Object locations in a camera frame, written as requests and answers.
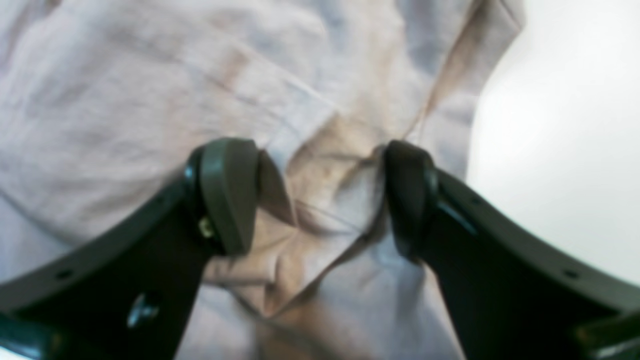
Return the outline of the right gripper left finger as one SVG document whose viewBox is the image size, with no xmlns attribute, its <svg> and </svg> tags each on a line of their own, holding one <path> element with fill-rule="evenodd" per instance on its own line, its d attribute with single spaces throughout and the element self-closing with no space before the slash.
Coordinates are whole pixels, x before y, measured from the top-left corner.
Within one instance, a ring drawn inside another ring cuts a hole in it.
<svg viewBox="0 0 640 360">
<path fill-rule="evenodd" d="M 171 360 L 211 258 L 249 253 L 260 151 L 221 137 L 97 239 L 1 286 L 1 349 L 27 360 Z"/>
</svg>

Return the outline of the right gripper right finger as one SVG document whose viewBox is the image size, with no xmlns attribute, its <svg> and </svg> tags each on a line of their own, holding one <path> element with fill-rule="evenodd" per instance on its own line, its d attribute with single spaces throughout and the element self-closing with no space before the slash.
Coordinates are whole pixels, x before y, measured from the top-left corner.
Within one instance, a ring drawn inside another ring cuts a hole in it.
<svg viewBox="0 0 640 360">
<path fill-rule="evenodd" d="M 434 271 L 468 360 L 637 360 L 638 285 L 517 225 L 430 154 L 393 140 L 385 196 L 402 256 Z"/>
</svg>

